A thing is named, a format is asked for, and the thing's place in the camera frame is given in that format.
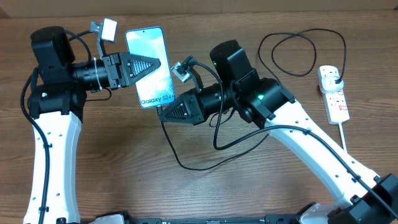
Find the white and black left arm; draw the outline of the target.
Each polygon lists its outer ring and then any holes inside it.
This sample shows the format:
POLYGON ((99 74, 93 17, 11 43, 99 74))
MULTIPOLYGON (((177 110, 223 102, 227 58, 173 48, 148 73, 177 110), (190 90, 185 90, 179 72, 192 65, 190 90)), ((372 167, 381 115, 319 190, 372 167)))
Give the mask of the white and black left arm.
POLYGON ((76 200, 76 149, 87 93, 134 85, 162 65, 157 58, 118 52, 75 63, 60 26, 31 34, 38 66, 21 93, 21 109, 35 137, 32 190, 24 223, 80 223, 76 200))

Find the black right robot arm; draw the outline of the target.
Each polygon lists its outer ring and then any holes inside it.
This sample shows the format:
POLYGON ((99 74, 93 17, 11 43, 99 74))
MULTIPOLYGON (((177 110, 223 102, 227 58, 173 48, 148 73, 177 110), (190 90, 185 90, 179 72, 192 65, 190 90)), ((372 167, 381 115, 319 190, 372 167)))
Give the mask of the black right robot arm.
POLYGON ((236 110, 257 132, 267 132, 288 147, 323 183, 333 197, 329 205, 311 203, 291 218, 292 223, 390 223, 397 219, 397 177, 377 175, 344 151, 317 124, 281 82, 260 78, 244 49, 235 40, 217 45, 210 58, 217 82, 204 87, 187 57, 173 66, 181 80, 194 88, 166 108, 157 110, 161 122, 197 125, 212 114, 236 110))

